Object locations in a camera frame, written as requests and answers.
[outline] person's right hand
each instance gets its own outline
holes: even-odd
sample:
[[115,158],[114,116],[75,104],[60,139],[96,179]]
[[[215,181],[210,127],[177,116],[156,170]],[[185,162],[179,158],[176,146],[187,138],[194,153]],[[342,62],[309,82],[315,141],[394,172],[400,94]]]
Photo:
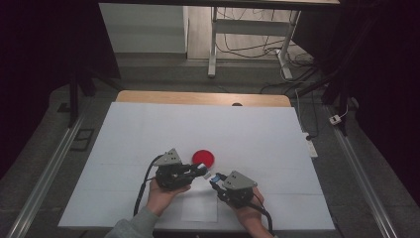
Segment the person's right hand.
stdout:
[[[251,202],[257,206],[262,206],[261,202],[263,203],[263,195],[256,187],[253,187],[253,192],[255,196],[253,197],[253,200]],[[231,208],[234,210],[238,221],[251,234],[251,236],[253,236],[254,238],[272,237],[272,235],[263,226],[262,214],[259,211],[248,206],[241,207],[238,209],[231,206]]]

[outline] table leg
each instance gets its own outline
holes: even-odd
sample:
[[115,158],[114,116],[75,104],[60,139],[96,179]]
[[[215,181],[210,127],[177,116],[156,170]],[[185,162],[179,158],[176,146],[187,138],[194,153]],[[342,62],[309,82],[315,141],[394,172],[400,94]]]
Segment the table leg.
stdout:
[[217,7],[213,8],[212,22],[211,22],[211,45],[208,76],[216,76],[216,23],[217,23]]
[[293,76],[291,75],[289,66],[287,65],[285,56],[287,54],[287,49],[289,47],[291,37],[293,36],[293,32],[296,27],[297,18],[299,17],[299,14],[300,14],[300,11],[292,11],[291,16],[290,16],[290,22],[289,22],[287,35],[284,38],[283,46],[281,47],[280,53],[277,54],[278,60],[280,61],[281,70],[283,72],[285,79],[293,78]]

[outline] red lid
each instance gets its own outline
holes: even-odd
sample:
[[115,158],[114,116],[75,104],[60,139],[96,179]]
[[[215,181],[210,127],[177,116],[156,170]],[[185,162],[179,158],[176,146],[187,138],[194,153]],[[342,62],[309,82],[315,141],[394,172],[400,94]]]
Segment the red lid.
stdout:
[[211,154],[211,152],[206,150],[197,151],[192,156],[192,164],[201,164],[203,163],[207,169],[210,169],[211,166],[213,166],[214,163],[214,156]]

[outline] white plug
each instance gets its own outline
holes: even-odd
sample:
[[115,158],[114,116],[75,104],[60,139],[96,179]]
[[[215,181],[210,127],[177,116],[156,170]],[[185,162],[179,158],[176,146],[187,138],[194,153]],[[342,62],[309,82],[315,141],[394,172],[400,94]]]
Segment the white plug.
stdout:
[[341,118],[340,118],[339,115],[332,116],[332,117],[330,117],[330,122],[333,125],[337,125],[341,122]]

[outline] sleeve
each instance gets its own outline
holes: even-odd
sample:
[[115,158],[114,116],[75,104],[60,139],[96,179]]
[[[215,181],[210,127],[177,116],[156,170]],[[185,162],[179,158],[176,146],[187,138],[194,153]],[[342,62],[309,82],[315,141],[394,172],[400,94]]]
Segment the sleeve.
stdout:
[[153,238],[153,232],[157,222],[158,216],[144,206],[131,221],[126,219],[118,221],[105,238]]

